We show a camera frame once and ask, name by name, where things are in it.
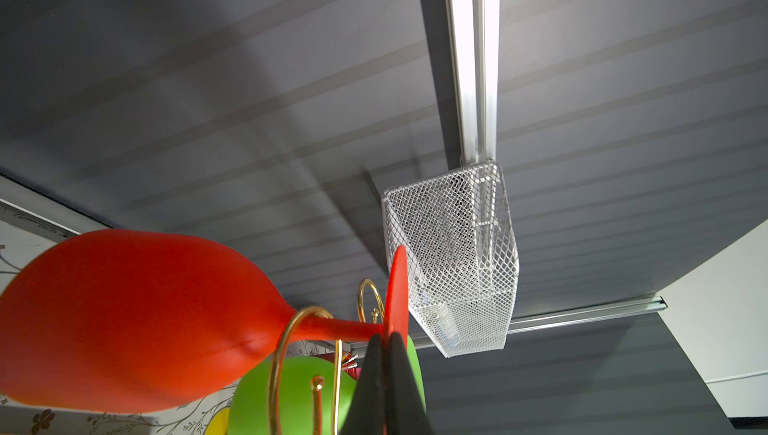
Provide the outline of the gold rack with wooden base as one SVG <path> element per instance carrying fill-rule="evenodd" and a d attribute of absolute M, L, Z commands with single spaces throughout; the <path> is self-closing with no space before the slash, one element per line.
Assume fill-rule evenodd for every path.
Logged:
<path fill-rule="evenodd" d="M 320 307 L 300 310 L 281 335 L 269 373 L 267 409 L 271 434 L 335 434 L 340 423 L 342 342 L 335 342 L 331 362 L 317 357 L 287 359 L 288 339 L 309 318 L 328 318 Z"/>

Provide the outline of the red-orange wine glass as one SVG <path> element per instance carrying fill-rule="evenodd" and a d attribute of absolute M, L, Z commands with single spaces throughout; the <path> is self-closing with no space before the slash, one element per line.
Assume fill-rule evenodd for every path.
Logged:
<path fill-rule="evenodd" d="M 207 239 L 107 229 L 58 243 L 1 295 L 1 391 L 10 399 L 149 413 L 203 398 L 280 344 L 365 342 L 408 330 L 408 264 L 395 252 L 380 324 L 297 320 L 247 257 Z"/>

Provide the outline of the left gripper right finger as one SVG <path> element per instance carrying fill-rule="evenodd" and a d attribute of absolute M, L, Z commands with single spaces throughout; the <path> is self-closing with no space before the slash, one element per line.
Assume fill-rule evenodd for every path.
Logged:
<path fill-rule="evenodd" d="M 401 335 L 390 335 L 384 354 L 385 423 L 389 435 L 433 435 Z"/>

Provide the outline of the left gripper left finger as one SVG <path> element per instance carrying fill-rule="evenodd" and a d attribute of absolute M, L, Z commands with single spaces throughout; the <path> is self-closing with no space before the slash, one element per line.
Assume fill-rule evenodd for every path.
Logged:
<path fill-rule="evenodd" d="M 341 435 L 383 435 L 385 432 L 385 377 L 380 335 L 367 346 L 363 368 L 339 433 Z"/>

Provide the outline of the yellow wine glass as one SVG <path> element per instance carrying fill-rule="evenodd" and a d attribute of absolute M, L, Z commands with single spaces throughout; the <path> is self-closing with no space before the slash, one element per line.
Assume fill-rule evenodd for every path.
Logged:
<path fill-rule="evenodd" d="M 227 435 L 229 426 L 230 408 L 219 410 L 207 425 L 204 435 Z"/>

